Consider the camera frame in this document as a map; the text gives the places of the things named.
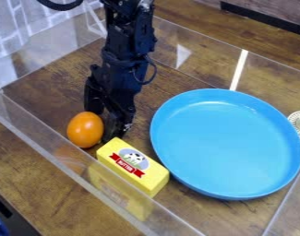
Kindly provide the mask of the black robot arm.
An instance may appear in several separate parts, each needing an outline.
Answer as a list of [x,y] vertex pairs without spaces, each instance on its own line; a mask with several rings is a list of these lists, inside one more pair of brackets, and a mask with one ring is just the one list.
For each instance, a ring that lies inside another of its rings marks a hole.
[[147,69],[157,38],[151,26],[154,0],[100,0],[106,16],[103,63],[90,67],[84,86],[84,109],[105,121],[102,141],[121,137],[133,125],[134,96],[153,81]]

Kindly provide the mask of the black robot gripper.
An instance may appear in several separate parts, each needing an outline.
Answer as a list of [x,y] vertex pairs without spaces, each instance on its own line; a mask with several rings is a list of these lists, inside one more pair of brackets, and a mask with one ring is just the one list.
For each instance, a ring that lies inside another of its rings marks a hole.
[[134,120],[134,95],[141,91],[147,66],[146,54],[119,59],[109,50],[102,48],[102,65],[91,65],[91,75],[84,85],[84,110],[102,114],[103,109],[110,113],[105,119],[103,143],[114,137],[122,138],[131,129]]

